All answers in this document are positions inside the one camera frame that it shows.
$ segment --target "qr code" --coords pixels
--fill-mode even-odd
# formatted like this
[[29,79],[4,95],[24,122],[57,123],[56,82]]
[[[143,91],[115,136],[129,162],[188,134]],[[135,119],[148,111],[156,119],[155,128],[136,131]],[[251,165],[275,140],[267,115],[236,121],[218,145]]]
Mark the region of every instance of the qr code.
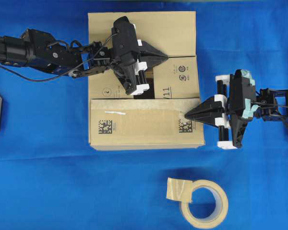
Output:
[[182,122],[181,120],[179,120],[179,132],[180,133],[193,132],[192,121]]
[[112,134],[113,121],[100,120],[98,122],[98,134]]

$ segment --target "blue cloth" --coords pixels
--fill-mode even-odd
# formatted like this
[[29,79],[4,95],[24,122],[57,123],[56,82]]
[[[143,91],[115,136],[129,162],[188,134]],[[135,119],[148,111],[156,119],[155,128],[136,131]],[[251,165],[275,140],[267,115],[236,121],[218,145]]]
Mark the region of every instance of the blue cloth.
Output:
[[[215,75],[236,69],[250,70],[257,89],[288,88],[288,0],[0,0],[0,36],[34,28],[86,44],[87,13],[109,11],[196,11],[202,99],[215,94]],[[101,152],[88,144],[86,78],[31,83],[0,69],[0,95],[0,230],[193,229],[178,203],[165,199],[167,177],[212,180],[226,191],[229,211],[217,229],[288,229],[282,123],[252,121],[243,148],[233,151],[218,149],[217,130],[205,126],[206,146],[198,149]],[[193,197],[192,210],[205,214]]]

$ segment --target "robotic arm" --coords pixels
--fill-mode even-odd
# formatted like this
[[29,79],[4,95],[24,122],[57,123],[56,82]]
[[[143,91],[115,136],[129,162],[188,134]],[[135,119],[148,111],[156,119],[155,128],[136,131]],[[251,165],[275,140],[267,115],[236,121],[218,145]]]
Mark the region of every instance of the robotic arm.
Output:
[[[251,73],[241,69],[235,74],[216,76],[216,82],[217,94],[189,111],[185,117],[217,127],[218,147],[241,148],[246,126],[254,117],[264,121],[281,121],[288,128],[288,90],[260,89],[257,93]],[[286,105],[277,104],[277,97],[285,97]],[[279,107],[285,107],[287,114],[282,115]],[[228,137],[229,129],[232,140]]]
[[[111,38],[113,48],[109,49],[105,45]],[[82,54],[88,54],[86,61],[82,60]],[[61,76],[79,78],[112,69],[127,95],[138,95],[148,90],[145,70],[167,59],[167,55],[147,42],[137,39],[135,26],[126,16],[114,22],[111,36],[104,44],[93,42],[82,46],[78,41],[72,41],[71,45],[68,45],[64,41],[56,40],[49,33],[33,29],[26,30],[21,38],[0,37],[0,64],[32,67],[56,75],[44,80],[33,80],[22,76],[27,80],[43,82]]]

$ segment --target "cardboard box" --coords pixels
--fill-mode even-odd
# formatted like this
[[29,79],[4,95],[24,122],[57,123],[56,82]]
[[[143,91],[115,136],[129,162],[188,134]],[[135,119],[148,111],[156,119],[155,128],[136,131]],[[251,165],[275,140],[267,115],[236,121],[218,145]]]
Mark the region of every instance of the cardboard box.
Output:
[[156,99],[199,98],[196,57],[171,57],[154,67]]
[[97,150],[196,148],[203,124],[184,114],[193,99],[91,100],[91,145]]
[[88,16],[90,42],[105,41],[113,22],[127,16],[136,25],[138,39],[170,57],[147,71],[146,77],[153,79],[154,99],[136,100],[127,96],[112,71],[89,78],[91,146],[98,150],[136,150],[204,145],[203,125],[183,116],[199,103],[195,12],[89,13]]

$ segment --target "packing tape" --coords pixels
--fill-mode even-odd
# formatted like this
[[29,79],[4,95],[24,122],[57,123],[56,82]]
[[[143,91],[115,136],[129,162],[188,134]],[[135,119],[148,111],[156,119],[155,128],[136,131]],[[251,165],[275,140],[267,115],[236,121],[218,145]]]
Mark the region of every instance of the packing tape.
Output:
[[[192,193],[206,188],[216,200],[216,208],[206,218],[195,218],[190,212],[189,203],[192,202]],[[224,190],[216,183],[208,180],[179,180],[168,178],[167,199],[180,202],[180,211],[185,219],[195,228],[211,229],[223,222],[228,211],[228,199]]]

